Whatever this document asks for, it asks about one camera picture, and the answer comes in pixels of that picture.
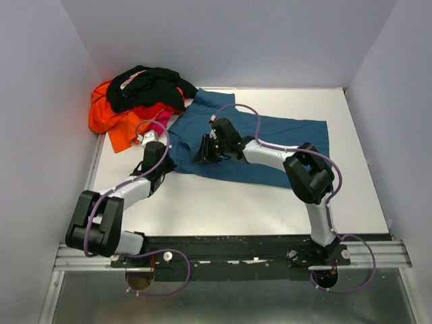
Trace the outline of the teal blue t shirt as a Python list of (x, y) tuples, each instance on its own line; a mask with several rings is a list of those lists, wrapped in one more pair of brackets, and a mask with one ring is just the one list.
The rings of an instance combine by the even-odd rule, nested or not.
[[(240, 137), (246, 140), (244, 156), (229, 155), (216, 163), (195, 160), (202, 139), (211, 131), (212, 115), (228, 119)], [(290, 188), (284, 161), (292, 156), (288, 146), (308, 142), (322, 155), (329, 155), (329, 134), (326, 121), (269, 117), (238, 111), (232, 93), (198, 90), (192, 103), (169, 128), (169, 156), (178, 173), (204, 178)]]

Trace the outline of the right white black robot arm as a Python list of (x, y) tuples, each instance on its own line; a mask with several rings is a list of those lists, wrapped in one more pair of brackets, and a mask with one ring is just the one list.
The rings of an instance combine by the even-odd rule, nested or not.
[(311, 227), (311, 258), (324, 265), (335, 256), (338, 238), (329, 224), (327, 199), (333, 191), (334, 173), (325, 155), (306, 142), (302, 146), (281, 146), (242, 137), (230, 120), (210, 120), (211, 132), (202, 136), (194, 162), (216, 164), (224, 158), (264, 165), (286, 173), (291, 189), (305, 205)]

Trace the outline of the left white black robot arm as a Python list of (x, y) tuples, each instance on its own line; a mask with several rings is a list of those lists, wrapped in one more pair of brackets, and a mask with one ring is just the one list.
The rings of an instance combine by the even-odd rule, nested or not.
[(111, 257), (126, 254), (136, 267), (149, 261), (144, 235), (122, 229), (124, 211), (152, 196), (165, 175), (175, 168), (169, 148), (157, 140), (145, 144), (142, 161), (129, 178), (104, 191), (83, 191), (76, 203), (65, 235), (69, 248), (81, 250), (87, 257)]

